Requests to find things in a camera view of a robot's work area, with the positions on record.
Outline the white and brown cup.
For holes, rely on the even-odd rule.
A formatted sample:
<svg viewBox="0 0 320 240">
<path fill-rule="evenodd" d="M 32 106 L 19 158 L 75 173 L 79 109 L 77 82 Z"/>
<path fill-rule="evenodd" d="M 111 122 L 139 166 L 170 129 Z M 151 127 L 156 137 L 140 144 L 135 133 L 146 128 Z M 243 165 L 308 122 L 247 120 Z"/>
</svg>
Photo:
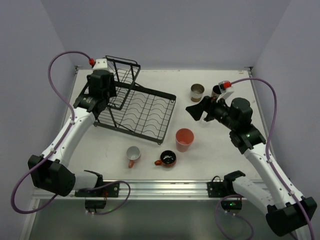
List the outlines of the white and brown cup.
<svg viewBox="0 0 320 240">
<path fill-rule="evenodd" d="M 205 88 L 199 83 L 195 83 L 190 87 L 190 100 L 192 102 L 200 102 L 202 100 Z"/>
</svg>

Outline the brown mug with handle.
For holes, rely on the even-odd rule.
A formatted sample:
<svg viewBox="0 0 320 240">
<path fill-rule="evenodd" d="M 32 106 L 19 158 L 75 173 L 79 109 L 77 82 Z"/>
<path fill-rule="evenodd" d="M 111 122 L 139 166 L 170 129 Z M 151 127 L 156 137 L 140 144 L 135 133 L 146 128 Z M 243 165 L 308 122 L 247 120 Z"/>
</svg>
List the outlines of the brown mug with handle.
<svg viewBox="0 0 320 240">
<path fill-rule="evenodd" d="M 222 94 L 222 91 L 221 91 L 219 85 L 215 85 L 212 88 L 211 97 L 217 100 L 221 96 L 221 94 Z"/>
</svg>

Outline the tall pink cup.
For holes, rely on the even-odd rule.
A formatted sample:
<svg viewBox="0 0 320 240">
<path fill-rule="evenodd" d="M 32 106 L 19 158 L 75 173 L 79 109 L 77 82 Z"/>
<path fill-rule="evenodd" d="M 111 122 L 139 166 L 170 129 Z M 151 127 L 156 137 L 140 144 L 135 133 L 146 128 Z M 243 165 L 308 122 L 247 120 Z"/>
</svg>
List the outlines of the tall pink cup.
<svg viewBox="0 0 320 240">
<path fill-rule="evenodd" d="M 193 143 L 195 136 L 188 128 L 181 128 L 175 134 L 176 149 L 179 152 L 186 152 Z"/>
</svg>

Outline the red orange mug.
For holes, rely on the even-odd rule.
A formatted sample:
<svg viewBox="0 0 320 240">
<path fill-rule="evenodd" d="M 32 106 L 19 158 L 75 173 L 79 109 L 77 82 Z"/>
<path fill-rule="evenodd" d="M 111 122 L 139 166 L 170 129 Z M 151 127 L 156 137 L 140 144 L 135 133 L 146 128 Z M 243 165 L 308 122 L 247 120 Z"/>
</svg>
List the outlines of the red orange mug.
<svg viewBox="0 0 320 240">
<path fill-rule="evenodd" d="M 160 158 L 154 162 L 156 166 L 173 167 L 177 162 L 176 154 L 171 150 L 165 150 L 160 154 Z"/>
</svg>

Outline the pink mug white inside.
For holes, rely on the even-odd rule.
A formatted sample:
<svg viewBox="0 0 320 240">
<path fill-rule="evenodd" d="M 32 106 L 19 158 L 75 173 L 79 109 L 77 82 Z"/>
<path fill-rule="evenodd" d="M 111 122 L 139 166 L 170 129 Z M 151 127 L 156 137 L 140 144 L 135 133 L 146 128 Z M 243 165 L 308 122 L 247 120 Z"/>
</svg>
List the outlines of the pink mug white inside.
<svg viewBox="0 0 320 240">
<path fill-rule="evenodd" d="M 128 167 L 131 169 L 135 162 L 141 157 L 141 151 L 137 146 L 130 146 L 126 151 L 126 158 L 129 160 Z"/>
</svg>

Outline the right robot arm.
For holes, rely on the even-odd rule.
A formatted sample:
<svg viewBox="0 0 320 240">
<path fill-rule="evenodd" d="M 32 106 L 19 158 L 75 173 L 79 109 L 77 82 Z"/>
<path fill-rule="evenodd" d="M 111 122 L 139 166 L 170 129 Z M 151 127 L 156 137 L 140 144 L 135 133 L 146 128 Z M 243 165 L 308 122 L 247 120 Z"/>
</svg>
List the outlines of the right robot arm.
<svg viewBox="0 0 320 240">
<path fill-rule="evenodd" d="M 216 120 L 227 127 L 232 144 L 253 165 L 267 187 L 262 189 L 237 170 L 223 177 L 221 184 L 226 194 L 249 200 L 265 215 L 268 226 L 279 237 L 304 226 L 312 228 L 317 203 L 293 185 L 270 154 L 267 141 L 252 124 L 253 110 L 248 100 L 237 97 L 227 105 L 224 99 L 206 96 L 200 103 L 186 107 L 186 111 L 195 121 L 206 113 L 206 122 Z"/>
</svg>

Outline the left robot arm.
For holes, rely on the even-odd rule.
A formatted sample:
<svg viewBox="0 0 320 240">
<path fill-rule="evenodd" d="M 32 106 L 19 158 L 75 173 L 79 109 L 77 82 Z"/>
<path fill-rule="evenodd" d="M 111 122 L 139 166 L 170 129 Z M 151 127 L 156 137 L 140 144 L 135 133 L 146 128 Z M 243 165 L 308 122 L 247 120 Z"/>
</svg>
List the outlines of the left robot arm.
<svg viewBox="0 0 320 240">
<path fill-rule="evenodd" d="M 102 175 L 84 170 L 73 173 L 68 169 L 80 140 L 116 96 L 114 74 L 94 70 L 75 99 L 71 115 L 51 145 L 41 155 L 28 160 L 31 179 L 36 188 L 65 197 L 73 190 L 93 189 L 102 184 Z"/>
</svg>

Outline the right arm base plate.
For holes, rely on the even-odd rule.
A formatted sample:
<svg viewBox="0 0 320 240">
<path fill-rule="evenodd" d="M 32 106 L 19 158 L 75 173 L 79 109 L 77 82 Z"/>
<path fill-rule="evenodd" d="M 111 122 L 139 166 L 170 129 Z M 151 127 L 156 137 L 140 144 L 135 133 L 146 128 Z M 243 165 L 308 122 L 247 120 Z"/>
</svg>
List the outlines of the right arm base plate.
<svg viewBox="0 0 320 240">
<path fill-rule="evenodd" d="M 209 181 L 206 186 L 209 198 L 223 198 L 235 194 L 233 187 L 224 181 Z"/>
</svg>

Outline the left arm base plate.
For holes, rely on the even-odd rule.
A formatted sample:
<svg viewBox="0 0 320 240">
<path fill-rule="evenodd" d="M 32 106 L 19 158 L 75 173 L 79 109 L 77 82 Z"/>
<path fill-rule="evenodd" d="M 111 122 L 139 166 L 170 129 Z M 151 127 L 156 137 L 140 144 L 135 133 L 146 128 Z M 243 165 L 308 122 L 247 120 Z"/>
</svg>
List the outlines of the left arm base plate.
<svg viewBox="0 0 320 240">
<path fill-rule="evenodd" d="M 119 196 L 119 188 L 120 184 L 118 182 L 113 183 L 110 181 L 97 183 L 94 188 L 102 187 L 107 185 L 107 187 L 96 189 L 96 190 L 87 190 L 87 189 L 79 189 L 75 191 L 75 197 L 83 197 L 83 198 L 117 198 Z"/>
</svg>

